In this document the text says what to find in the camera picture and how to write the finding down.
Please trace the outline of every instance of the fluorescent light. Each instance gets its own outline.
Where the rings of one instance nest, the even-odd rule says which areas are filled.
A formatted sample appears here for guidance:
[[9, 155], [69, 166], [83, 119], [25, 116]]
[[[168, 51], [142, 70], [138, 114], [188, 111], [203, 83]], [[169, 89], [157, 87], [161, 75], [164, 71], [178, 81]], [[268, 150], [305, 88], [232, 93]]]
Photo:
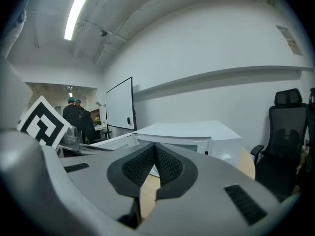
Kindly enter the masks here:
[[68, 22], [65, 27], [64, 38], [67, 40], [72, 39], [73, 30], [75, 23], [77, 22], [80, 11], [84, 5], [86, 0], [74, 0], [72, 8], [70, 10], [70, 14], [68, 17]]

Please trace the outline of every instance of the wooden surface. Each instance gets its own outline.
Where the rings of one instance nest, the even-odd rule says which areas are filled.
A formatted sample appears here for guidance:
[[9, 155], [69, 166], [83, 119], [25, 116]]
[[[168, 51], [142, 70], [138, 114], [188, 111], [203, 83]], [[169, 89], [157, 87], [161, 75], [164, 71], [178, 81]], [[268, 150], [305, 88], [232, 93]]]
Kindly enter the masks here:
[[[251, 155], [244, 148], [242, 148], [241, 150], [240, 160], [237, 168], [250, 178], [255, 179], [254, 162]], [[156, 191], [159, 188], [159, 178], [148, 175], [147, 179], [140, 189], [140, 208], [143, 218], [146, 218], [156, 205]]]

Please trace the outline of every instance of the cap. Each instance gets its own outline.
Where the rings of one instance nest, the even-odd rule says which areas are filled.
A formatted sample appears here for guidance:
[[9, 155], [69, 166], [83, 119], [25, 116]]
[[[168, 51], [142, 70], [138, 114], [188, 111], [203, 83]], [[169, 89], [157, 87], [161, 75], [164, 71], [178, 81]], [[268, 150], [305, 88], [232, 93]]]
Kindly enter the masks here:
[[73, 98], [73, 97], [69, 97], [69, 98], [68, 98], [68, 103], [69, 103], [69, 102], [74, 102], [74, 98]]

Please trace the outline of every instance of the ceiling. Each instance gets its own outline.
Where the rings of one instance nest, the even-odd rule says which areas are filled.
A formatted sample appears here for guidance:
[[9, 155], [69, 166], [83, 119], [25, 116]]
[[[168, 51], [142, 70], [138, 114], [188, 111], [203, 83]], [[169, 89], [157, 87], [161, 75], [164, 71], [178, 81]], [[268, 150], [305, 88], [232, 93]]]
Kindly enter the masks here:
[[[67, 95], [67, 86], [58, 85], [58, 84], [46, 84], [46, 83], [26, 83], [33, 92], [48, 92], [48, 93], [58, 93]], [[71, 90], [76, 97], [86, 97], [89, 93], [92, 92], [92, 89], [89, 88], [73, 88]]]
[[[28, 29], [33, 34], [34, 45], [57, 46], [75, 59], [85, 58], [105, 67], [119, 49], [157, 19], [189, 5], [220, 0], [87, 0], [72, 41], [68, 41], [63, 36], [73, 1], [30, 0]], [[108, 34], [100, 36], [101, 30]]]

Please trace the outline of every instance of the whiteboard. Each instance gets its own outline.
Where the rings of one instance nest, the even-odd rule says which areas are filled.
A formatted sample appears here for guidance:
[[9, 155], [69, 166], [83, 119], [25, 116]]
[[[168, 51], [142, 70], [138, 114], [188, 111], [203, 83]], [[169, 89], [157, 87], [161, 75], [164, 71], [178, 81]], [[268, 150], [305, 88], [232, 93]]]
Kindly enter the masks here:
[[132, 94], [132, 77], [106, 93], [106, 116], [109, 126], [137, 130]]

